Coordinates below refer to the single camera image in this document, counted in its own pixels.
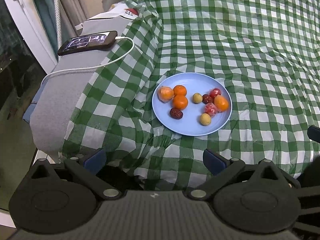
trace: blue gripper pad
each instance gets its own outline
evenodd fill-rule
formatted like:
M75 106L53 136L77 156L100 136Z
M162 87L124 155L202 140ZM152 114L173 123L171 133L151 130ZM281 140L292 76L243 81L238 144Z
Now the blue gripper pad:
M217 157L208 149L203 152L203 164L215 176L227 168L229 161L222 156Z
M106 165L107 161L106 151L103 149L98 149L91 156L85 155L83 158L86 159L83 161L83 167L94 175Z

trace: smartphone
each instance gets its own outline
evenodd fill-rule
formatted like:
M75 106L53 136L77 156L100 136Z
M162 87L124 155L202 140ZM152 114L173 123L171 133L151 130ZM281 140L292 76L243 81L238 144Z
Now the smartphone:
M63 56L94 49L106 50L115 43L116 36L118 36L117 31L110 31L71 38L62 44L58 55Z

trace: peeled fruit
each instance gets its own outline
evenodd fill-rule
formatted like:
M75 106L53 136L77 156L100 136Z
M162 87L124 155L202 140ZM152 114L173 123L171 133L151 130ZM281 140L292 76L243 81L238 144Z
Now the peeled fruit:
M173 92L174 92L175 96L177 96L177 95L186 96L187 95L187 89L182 85L176 85L173 88Z
M178 110L183 110L188 105L188 99L185 96L177 95L173 98L172 105Z
M164 103L170 101L174 97L173 89L171 89L170 87L162 86L158 89L157 93L159 100L161 100Z
M217 95L213 101L214 105L217 107L218 112L224 112L229 108L228 100L221 95Z
M208 103L204 107L204 113L214 116L218 112L216 106L213 103Z
M195 103L195 104L199 104L202 102L202 96L199 94L199 93L195 93L192 97L192 101Z
M208 114L201 114L200 123L204 126L211 124L211 117Z

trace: small yellow fruit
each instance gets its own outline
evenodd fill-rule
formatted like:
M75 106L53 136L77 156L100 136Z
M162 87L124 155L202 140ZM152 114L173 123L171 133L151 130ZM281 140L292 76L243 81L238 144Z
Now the small yellow fruit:
M195 103L195 104L199 104L202 102L202 96L199 94L199 93L195 93L192 97L192 101Z
M202 125L205 125L205 126L211 124L211 117L210 117L210 115L208 115L208 114L201 114L201 116L200 116L200 123L201 123Z

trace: bed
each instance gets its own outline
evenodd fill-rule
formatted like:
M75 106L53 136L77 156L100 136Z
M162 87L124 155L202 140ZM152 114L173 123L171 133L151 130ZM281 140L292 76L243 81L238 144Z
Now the bed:
M94 73L49 79L30 120L40 150L63 160L103 147L108 165L151 190L209 179L206 148L248 164L267 158L293 176L319 154L307 128L320 121L320 0L124 1L139 11L123 33L135 49ZM83 34L98 21L85 22ZM104 63L129 48L64 56L56 70ZM205 73L231 94L230 122L218 132L181 136L155 118L155 87L182 72Z

